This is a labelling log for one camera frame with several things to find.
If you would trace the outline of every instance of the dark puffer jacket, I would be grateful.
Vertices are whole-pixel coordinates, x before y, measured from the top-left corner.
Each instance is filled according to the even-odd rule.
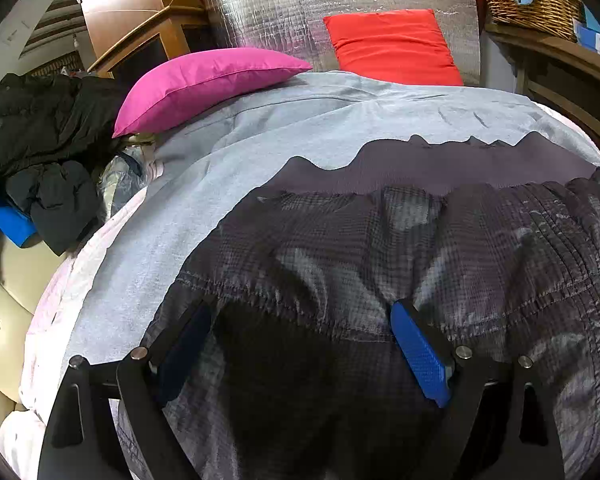
[[[109,140],[127,90],[99,77],[7,74],[0,82],[0,176]]]

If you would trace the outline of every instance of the gray bed sheet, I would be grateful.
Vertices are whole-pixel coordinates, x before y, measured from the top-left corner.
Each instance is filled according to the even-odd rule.
[[[185,258],[251,189],[292,156],[325,169],[375,139],[500,139],[536,130],[600,166],[583,134],[528,98],[491,89],[417,87],[345,72],[305,73],[227,101],[160,134],[164,174],[107,251],[64,356],[116,360],[135,347]]]

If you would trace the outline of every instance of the pillow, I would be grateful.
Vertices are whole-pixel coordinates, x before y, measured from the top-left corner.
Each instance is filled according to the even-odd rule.
[[[462,86],[431,9],[340,14],[324,24],[342,70],[391,83]]]
[[[122,104],[113,136],[157,133],[225,99],[311,70],[301,59],[260,48],[194,52],[144,74]]]

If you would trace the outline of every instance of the ceiling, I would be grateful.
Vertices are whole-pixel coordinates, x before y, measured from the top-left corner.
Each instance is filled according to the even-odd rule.
[[[87,30],[87,25],[82,7],[76,0],[53,0],[31,33],[22,53],[84,30]]]

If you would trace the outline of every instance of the beige leather sofa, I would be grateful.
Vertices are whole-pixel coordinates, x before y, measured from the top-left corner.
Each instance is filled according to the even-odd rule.
[[[42,241],[19,248],[0,232],[0,425],[20,400],[25,335],[63,260]]]

